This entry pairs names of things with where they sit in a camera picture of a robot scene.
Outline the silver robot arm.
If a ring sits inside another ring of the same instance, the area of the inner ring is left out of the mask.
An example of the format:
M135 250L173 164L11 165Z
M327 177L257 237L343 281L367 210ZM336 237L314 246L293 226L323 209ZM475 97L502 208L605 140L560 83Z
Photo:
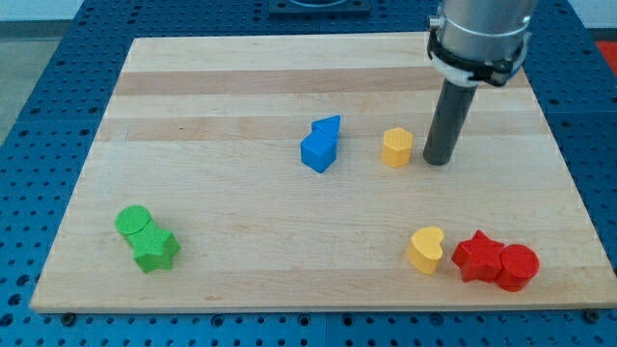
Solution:
M426 19L427 54L446 81L504 86L521 68L537 0L442 0Z

